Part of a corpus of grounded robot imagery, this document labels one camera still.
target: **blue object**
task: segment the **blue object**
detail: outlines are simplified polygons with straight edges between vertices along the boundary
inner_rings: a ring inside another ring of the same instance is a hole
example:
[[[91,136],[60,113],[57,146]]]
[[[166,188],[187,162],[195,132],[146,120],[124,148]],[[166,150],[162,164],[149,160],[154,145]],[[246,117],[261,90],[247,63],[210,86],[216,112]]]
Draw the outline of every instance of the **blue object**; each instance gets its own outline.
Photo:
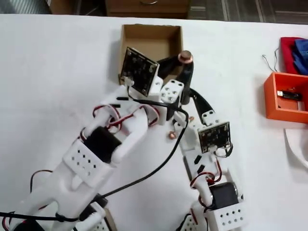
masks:
[[[292,55],[298,72],[308,76],[308,39],[296,39]]]

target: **orange box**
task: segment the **orange box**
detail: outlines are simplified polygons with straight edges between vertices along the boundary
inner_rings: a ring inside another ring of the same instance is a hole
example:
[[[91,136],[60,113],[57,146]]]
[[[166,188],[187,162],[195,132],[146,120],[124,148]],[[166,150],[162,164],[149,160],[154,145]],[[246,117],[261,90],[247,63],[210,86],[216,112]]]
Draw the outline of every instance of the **orange box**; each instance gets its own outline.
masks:
[[[287,90],[303,95],[300,102],[305,109],[298,106],[296,100],[277,96],[278,90]],[[308,123],[308,76],[273,72],[264,83],[266,118],[291,122]]]

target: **black wire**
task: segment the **black wire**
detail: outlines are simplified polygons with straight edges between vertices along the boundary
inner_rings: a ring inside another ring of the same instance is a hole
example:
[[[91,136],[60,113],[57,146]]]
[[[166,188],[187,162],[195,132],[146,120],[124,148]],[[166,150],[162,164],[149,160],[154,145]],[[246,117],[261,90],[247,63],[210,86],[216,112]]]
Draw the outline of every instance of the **black wire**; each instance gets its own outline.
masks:
[[[66,218],[61,215],[57,215],[55,217],[40,217],[40,216],[30,216],[24,214],[16,214],[16,213],[4,213],[0,212],[0,217],[7,217],[7,218],[18,218],[18,219],[31,219],[31,220],[53,220],[59,222],[75,222],[79,220],[79,218]]]
[[[142,182],[142,181],[148,179],[149,177],[151,177],[152,175],[154,175],[156,172],[158,172],[160,169],[162,169],[162,168],[166,165],[166,163],[168,163],[168,161],[172,158],[172,156],[173,156],[173,154],[175,153],[175,151],[176,151],[176,149],[177,149],[177,147],[178,147],[178,145],[179,145],[179,143],[180,143],[180,140],[181,140],[181,138],[182,138],[182,136],[183,136],[183,134],[184,134],[184,132],[185,132],[185,130],[186,130],[186,128],[187,128],[189,115],[188,115],[188,113],[187,113],[186,111],[184,111],[183,109],[179,108],[179,107],[176,106],[175,104],[160,103],[160,102],[155,102],[155,101],[151,101],[151,100],[138,100],[138,99],[134,99],[134,98],[132,98],[132,97],[130,96],[130,94],[129,94],[129,88],[128,88],[128,96],[129,96],[133,101],[138,102],[138,103],[141,103],[141,104],[148,104],[148,105],[155,105],[155,106],[167,107],[167,108],[171,108],[171,109],[173,109],[173,110],[175,110],[175,111],[182,112],[183,114],[185,114],[186,125],[185,125],[185,127],[182,129],[182,131],[181,131],[181,133],[180,133],[180,135],[179,135],[179,137],[178,137],[178,139],[177,139],[177,141],[176,141],[176,143],[175,143],[173,149],[171,150],[169,156],[164,160],[163,163],[161,163],[160,166],[158,166],[156,169],[154,169],[154,170],[153,170],[152,172],[150,172],[148,175],[146,175],[146,176],[144,176],[144,177],[142,177],[142,178],[140,178],[140,179],[138,179],[138,180],[135,180],[135,181],[133,181],[132,183],[129,183],[129,184],[126,184],[126,185],[124,185],[124,186],[122,186],[122,187],[120,187],[120,188],[117,188],[117,189],[115,189],[115,190],[113,190],[113,191],[111,191],[111,192],[108,192],[108,193],[106,193],[106,194],[100,196],[99,198],[94,199],[92,202],[94,202],[94,201],[96,201],[97,199],[100,199],[100,198],[108,197],[108,196],[110,196],[110,195],[112,195],[112,194],[115,194],[115,193],[117,193],[117,192],[119,192],[119,191],[122,191],[122,190],[124,190],[124,189],[126,189],[126,188],[128,188],[128,187],[130,187],[130,186],[133,186],[133,185],[135,185],[135,184],[138,184],[138,183],[140,183],[140,182]]]
[[[207,221],[207,218],[205,218],[206,220],[206,231],[208,231],[208,221]]]

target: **brown cardboard box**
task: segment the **brown cardboard box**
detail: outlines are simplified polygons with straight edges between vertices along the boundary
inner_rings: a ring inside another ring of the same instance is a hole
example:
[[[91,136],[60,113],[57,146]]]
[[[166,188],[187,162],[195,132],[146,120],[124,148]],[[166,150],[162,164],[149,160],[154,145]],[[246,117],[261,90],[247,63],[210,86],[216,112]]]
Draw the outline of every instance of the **brown cardboard box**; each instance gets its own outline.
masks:
[[[181,26],[122,25],[118,72],[120,84],[123,84],[120,74],[127,47],[135,48],[154,61],[177,55],[183,50],[182,28]],[[179,71],[179,68],[176,69],[165,81],[175,78]]]

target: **drawer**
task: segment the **drawer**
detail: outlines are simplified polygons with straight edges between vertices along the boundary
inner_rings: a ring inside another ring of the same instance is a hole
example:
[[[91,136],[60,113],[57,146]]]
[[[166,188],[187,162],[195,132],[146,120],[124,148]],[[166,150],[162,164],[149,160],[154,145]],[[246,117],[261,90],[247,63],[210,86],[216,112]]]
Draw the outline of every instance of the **drawer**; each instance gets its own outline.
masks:
[[[186,19],[187,13],[109,13],[109,17],[133,18],[180,18]]]
[[[106,0],[106,6],[108,13],[186,13],[189,0]]]

